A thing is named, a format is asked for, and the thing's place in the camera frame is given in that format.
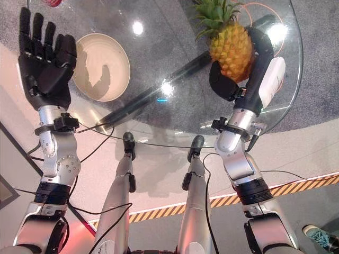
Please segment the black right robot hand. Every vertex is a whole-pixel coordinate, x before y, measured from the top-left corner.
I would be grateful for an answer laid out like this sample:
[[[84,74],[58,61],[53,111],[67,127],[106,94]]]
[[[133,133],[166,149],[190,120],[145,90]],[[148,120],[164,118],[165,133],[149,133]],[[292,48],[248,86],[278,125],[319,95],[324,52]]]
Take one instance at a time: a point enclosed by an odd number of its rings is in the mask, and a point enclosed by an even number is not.
[[[259,116],[282,86],[286,62],[282,57],[273,56],[273,47],[267,34],[256,28],[247,31],[257,55],[246,86],[240,88],[235,81],[222,75],[221,65],[217,61],[212,63],[209,83],[219,97],[234,101],[234,108],[249,110]]]

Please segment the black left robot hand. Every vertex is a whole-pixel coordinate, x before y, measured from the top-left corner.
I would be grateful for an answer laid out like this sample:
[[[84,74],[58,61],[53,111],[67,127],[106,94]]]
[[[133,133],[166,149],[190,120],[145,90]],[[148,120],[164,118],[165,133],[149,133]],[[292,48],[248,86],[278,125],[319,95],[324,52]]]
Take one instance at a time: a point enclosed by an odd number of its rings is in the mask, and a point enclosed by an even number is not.
[[[75,39],[69,34],[59,34],[53,42],[56,25],[48,22],[41,42],[43,16],[35,13],[33,30],[30,17],[30,10],[22,7],[18,63],[26,99],[36,111],[47,105],[67,110],[71,103],[68,82],[77,62]]]

